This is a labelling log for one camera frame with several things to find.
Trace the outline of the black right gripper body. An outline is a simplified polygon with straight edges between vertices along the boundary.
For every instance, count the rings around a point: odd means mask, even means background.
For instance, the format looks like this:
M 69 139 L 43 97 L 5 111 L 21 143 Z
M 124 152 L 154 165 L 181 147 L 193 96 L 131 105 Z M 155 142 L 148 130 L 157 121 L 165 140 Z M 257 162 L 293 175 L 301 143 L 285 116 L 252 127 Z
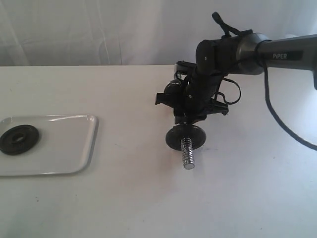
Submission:
M 193 72 L 183 80 L 182 95 L 157 93 L 155 104 L 173 108 L 176 124 L 194 124 L 211 114 L 220 113 L 225 116 L 228 114 L 228 105 L 216 100 L 223 79 L 222 74 L 203 76 Z

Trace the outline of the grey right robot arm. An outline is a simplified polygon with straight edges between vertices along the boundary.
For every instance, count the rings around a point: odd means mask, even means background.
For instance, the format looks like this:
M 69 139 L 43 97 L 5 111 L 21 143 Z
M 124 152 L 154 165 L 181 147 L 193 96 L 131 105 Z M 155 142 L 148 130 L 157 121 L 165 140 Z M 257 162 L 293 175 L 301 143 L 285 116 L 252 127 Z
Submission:
M 219 102 L 221 82 L 229 74 L 259 75 L 267 67 L 309 70 L 317 74 L 317 37 L 308 35 L 269 40 L 265 35 L 203 40 L 196 62 L 179 61 L 174 80 L 157 93 L 155 104 L 173 108 L 176 124 L 194 124 L 210 114 L 228 113 L 228 102 Z

